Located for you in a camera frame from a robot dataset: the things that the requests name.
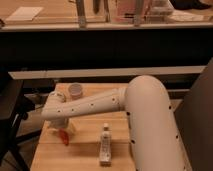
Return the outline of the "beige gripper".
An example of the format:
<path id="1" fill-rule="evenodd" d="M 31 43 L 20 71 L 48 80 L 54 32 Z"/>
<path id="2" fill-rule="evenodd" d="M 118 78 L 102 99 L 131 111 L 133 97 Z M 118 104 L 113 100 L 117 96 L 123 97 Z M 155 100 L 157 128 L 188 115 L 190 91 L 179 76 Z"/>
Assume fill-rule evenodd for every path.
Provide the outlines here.
<path id="1" fill-rule="evenodd" d="M 55 133 L 59 133 L 60 130 L 65 131 L 70 135 L 75 133 L 74 125 L 67 118 L 51 120 L 48 128 L 53 130 Z"/>

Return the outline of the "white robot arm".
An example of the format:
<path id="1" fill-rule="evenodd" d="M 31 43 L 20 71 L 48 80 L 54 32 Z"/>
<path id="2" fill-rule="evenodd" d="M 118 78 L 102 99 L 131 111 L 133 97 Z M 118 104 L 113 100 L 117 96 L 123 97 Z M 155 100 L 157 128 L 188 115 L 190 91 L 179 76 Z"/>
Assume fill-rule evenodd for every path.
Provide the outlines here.
<path id="1" fill-rule="evenodd" d="M 165 86 L 150 75 L 79 100 L 61 102 L 51 92 L 42 110 L 46 120 L 124 111 L 137 171 L 186 171 L 180 134 Z"/>

